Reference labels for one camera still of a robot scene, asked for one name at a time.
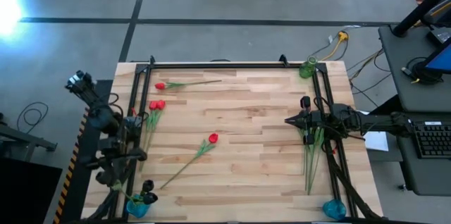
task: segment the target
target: blue glass vase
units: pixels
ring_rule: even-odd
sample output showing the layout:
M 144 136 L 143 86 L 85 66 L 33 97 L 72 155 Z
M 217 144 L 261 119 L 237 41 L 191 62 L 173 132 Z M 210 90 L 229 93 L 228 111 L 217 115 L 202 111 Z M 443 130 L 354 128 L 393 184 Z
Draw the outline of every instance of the blue glass vase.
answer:
M 135 199 L 139 199 L 140 195 L 139 194 L 135 194 L 133 196 L 133 198 Z M 131 202 L 130 200 L 127 202 L 127 212 L 131 215 L 133 215 L 136 218 L 142 218 L 146 215 L 146 213 L 148 212 L 150 208 L 150 204 L 146 205 L 143 203 L 139 203 L 139 204 L 134 204 L 133 202 Z
M 345 205 L 337 199 L 324 203 L 323 211 L 328 217 L 334 220 L 342 220 L 346 216 Z

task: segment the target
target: computer monitor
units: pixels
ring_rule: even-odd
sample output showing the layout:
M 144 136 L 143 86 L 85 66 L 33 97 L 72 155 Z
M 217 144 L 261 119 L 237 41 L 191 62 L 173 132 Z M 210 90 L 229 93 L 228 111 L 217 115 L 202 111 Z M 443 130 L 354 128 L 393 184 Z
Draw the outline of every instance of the computer monitor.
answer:
M 42 224 L 63 170 L 0 158 L 0 171 L 0 223 Z
M 451 74 L 451 38 L 423 61 L 423 66 L 431 72 Z

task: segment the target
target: black metal frame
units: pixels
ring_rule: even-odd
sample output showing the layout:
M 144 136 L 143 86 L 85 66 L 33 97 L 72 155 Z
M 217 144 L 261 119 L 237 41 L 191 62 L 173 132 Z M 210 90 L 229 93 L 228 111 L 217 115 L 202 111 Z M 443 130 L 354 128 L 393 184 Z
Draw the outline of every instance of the black metal frame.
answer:
M 132 91 L 130 94 L 130 101 L 128 104 L 127 109 L 127 116 L 132 115 L 132 108 L 135 107 L 136 104 L 136 98 L 138 93 L 138 86 L 140 84 L 140 78 L 144 75 L 144 86 L 143 86 L 143 92 L 141 95 L 141 104 L 140 109 L 138 112 L 138 115 L 144 118 L 144 112 L 146 108 L 146 99 L 147 99 L 147 92 L 149 90 L 149 83 L 150 83 L 150 74 L 151 70 L 154 65 L 154 57 L 150 58 L 150 62 L 146 64 L 139 63 L 135 67 L 135 75 L 133 78 L 133 84 L 132 84 Z M 136 148 L 140 145 L 140 137 L 138 137 L 133 142 L 133 148 Z M 127 188 L 126 193 L 132 194 L 133 191 L 133 183 L 135 181 L 135 171 L 136 171 L 136 160 L 131 160 L 128 164 L 128 166 L 125 168 L 124 173 L 120 175 L 120 181 L 121 183 L 127 182 Z M 96 210 L 94 214 L 92 214 L 89 219 L 93 223 L 123 223 L 128 221 L 128 212 L 126 211 L 126 206 L 128 199 L 125 198 L 124 201 L 124 208 L 122 212 L 122 216 L 120 218 L 116 217 L 116 210 L 118 206 L 118 198 L 119 193 L 117 191 L 111 190 L 109 194 L 106 196 L 105 200 L 102 202 L 102 204 L 99 206 L 99 208 Z M 101 220 L 106 214 L 108 214 L 107 219 Z
M 265 62 L 215 62 L 215 63 L 155 63 L 155 60 L 153 57 L 151 57 L 150 63 L 138 63 L 136 65 L 135 70 L 135 77 L 133 79 L 133 85 L 132 85 L 132 93 L 130 96 L 130 103 L 128 107 L 128 115 L 131 115 L 131 108 L 135 106 L 136 97 L 137 97 L 137 88 L 140 81 L 140 77 L 142 73 L 145 73 L 145 79 L 144 79 L 144 86 L 143 86 L 143 92 L 141 96 L 141 104 L 140 104 L 140 113 L 143 113 L 146 106 L 146 100 L 147 100 L 147 92 L 149 89 L 149 83 L 150 83 L 150 75 L 151 71 L 153 69 L 196 69 L 196 68 L 299 68 L 301 66 L 301 63 L 288 63 L 286 57 L 282 55 L 279 59 L 280 63 L 277 62 L 271 62 L 271 63 L 265 63 Z M 330 88 L 330 82 L 328 79 L 328 71 L 325 63 L 318 63 L 316 65 L 317 71 L 322 74 L 323 81 L 324 81 L 324 87 L 326 90 L 326 96 L 328 99 L 328 103 L 333 103 L 333 96 L 332 96 L 332 89 Z M 316 99 L 318 101 L 319 109 L 322 113 L 324 113 L 324 107 L 321 97 L 321 90 L 320 90 L 320 84 L 319 84 L 319 78 L 317 73 L 313 74 L 313 83 L 314 83 L 314 91 L 316 95 Z M 343 173 L 345 174 L 346 178 L 350 180 L 350 174 L 347 167 L 346 162 L 346 156 L 345 151 L 342 145 L 341 139 L 336 139 L 337 142 L 337 149 L 338 149 L 338 155 L 340 157 L 340 167 Z M 137 147 L 140 145 L 139 140 L 134 142 L 134 147 Z M 326 151 L 332 151 L 331 145 L 329 141 L 326 141 Z M 328 157 L 328 165 L 330 166 L 330 163 L 333 161 L 335 163 L 335 159 L 329 159 L 330 156 L 326 154 Z M 128 185 L 126 192 L 128 194 L 132 194 L 133 191 L 133 182 L 135 179 L 135 170 L 136 170 L 136 161 L 130 162 L 129 166 L 130 169 L 128 169 L 129 173 L 127 173 L 128 179 Z M 333 196 L 335 199 L 340 199 L 340 189 L 338 187 L 338 180 L 337 176 L 330 170 L 330 183 L 332 186 Z M 353 202 L 353 199 L 349 195 L 348 191 L 346 191 L 348 204 L 350 206 L 350 214 L 351 217 L 356 218 L 358 217 L 357 214 L 357 208 L 355 203 Z M 101 223 L 116 223 L 116 222 L 127 222 L 128 221 L 128 212 L 126 211 L 126 204 L 128 202 L 128 199 L 125 198 L 124 201 L 124 209 L 122 216 L 120 218 L 115 217 L 116 216 L 116 208 L 117 208 L 117 200 L 118 200 L 118 194 L 113 194 L 113 201 L 111 202 L 110 211 L 109 211 L 109 217 L 107 220 L 101 220 Z
M 15 130 L 6 125 L 0 125 L 0 136 L 14 140 L 14 143 L 27 144 L 24 161 L 30 161 L 36 147 L 44 147 L 47 151 L 55 151 L 57 143 L 51 143 L 43 138 Z

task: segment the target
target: wooden table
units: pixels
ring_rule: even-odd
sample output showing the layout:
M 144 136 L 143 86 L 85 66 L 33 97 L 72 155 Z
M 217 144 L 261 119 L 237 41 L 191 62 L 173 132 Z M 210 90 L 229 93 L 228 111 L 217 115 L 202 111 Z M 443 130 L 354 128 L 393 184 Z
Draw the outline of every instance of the wooden table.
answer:
M 335 103 L 354 107 L 345 64 L 327 62 L 327 67 Z M 135 63 L 119 63 L 116 70 L 111 91 L 119 94 L 118 104 L 124 110 L 134 72 Z M 164 91 L 154 87 L 158 82 L 201 80 L 222 82 Z M 138 193 L 147 179 L 155 181 L 159 188 L 191 160 L 211 133 L 217 132 L 219 141 L 215 149 L 196 160 L 166 188 L 154 190 L 159 200 L 147 216 L 137 220 L 130 215 L 129 221 L 329 220 L 321 208 L 333 198 L 326 156 L 321 152 L 314 186 L 307 195 L 301 175 L 302 141 L 296 128 L 284 123 L 285 118 L 299 113 L 299 100 L 304 95 L 314 97 L 313 83 L 300 78 L 297 69 L 153 70 L 147 101 L 163 99 L 167 105 L 144 168 L 141 173 L 137 171 L 134 191 Z M 352 184 L 381 215 L 364 142 L 348 138 L 343 143 Z M 108 193 L 108 188 L 99 185 L 94 177 L 95 172 L 83 216 L 91 214 Z M 345 191 L 342 187 L 340 190 L 347 204 Z M 118 205 L 120 215 L 122 199 Z

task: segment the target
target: red tulip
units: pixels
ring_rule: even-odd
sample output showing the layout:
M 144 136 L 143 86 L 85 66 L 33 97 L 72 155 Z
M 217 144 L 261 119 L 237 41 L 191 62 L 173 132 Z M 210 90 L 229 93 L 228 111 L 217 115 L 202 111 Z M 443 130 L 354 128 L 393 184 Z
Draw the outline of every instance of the red tulip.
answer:
M 218 134 L 217 133 L 213 133 L 213 134 L 211 134 L 210 135 L 210 137 L 209 137 L 209 141 L 210 141 L 210 143 L 212 143 L 212 144 L 215 144 L 215 143 L 217 143 L 217 141 L 218 141 Z
M 158 108 L 156 101 L 151 101 L 149 104 L 149 110 L 154 110 L 156 108 Z
M 160 83 L 156 83 L 155 84 L 155 88 L 163 90 L 163 89 L 166 88 L 166 86 L 165 86 L 165 84 L 163 82 L 160 82 Z
M 156 102 L 156 108 L 158 108 L 158 109 L 164 109 L 164 106 L 166 105 L 166 102 L 165 101 L 163 101 L 163 100 L 160 100 L 160 101 L 157 101 Z

